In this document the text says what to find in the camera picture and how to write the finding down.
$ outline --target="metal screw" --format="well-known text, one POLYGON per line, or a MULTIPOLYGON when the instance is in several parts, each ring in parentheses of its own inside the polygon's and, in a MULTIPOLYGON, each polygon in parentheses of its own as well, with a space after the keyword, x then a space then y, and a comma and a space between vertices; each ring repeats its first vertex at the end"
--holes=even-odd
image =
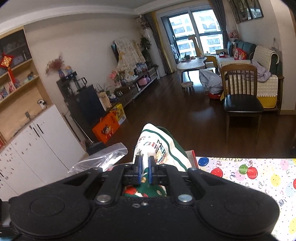
POLYGON ((181 202, 190 202, 193 197, 189 194, 181 194, 178 196, 178 200, 181 202))
POLYGON ((141 205, 140 205, 139 203, 134 203, 134 204, 132 205, 132 207, 139 208, 139 207, 141 207, 141 205))
POLYGON ((111 197, 109 195, 102 194, 102 195, 97 196, 96 200, 98 202, 105 203, 105 202, 109 202, 111 200, 111 197))

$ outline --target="red balloon print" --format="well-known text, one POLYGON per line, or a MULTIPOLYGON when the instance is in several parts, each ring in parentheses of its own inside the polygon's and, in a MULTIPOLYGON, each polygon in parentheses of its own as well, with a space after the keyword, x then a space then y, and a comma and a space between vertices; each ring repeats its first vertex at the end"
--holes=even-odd
POLYGON ((250 179, 255 179, 258 176, 258 171, 254 167, 249 167, 247 170, 247 175, 250 179))
POLYGON ((213 169, 211 171, 211 174, 213 174, 213 175, 215 175, 217 177, 223 177, 223 172, 222 172, 222 170, 219 167, 213 169))

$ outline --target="figurine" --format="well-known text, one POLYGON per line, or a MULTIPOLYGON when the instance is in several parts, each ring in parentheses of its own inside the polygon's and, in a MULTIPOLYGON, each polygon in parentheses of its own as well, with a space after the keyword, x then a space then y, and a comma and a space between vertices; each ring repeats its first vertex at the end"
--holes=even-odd
POLYGON ((73 70, 72 70, 72 67, 70 65, 68 65, 66 68, 65 68, 66 72, 67 72, 67 75, 73 73, 73 70))
POLYGON ((35 77, 36 77, 36 74, 34 74, 33 71, 28 74, 28 80, 34 79, 35 77))

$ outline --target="yellow box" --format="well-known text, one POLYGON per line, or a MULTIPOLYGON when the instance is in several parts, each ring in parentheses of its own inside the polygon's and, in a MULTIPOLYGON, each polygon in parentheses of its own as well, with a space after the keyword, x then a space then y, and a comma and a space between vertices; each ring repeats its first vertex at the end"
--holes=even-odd
POLYGON ((121 125, 125 121, 126 115, 124 113, 123 106, 121 103, 114 106, 110 111, 115 114, 118 124, 121 125))

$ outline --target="bolt head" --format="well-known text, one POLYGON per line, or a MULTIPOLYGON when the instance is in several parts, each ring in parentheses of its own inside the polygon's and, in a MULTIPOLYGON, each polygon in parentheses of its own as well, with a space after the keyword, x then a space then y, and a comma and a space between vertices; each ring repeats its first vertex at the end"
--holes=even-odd
POLYGON ((178 200, 181 202, 190 202, 193 197, 189 194, 181 194, 178 196, 178 200))
POLYGON ((102 194, 102 195, 97 196, 96 200, 101 203, 106 203, 111 200, 111 197, 109 195, 102 194))

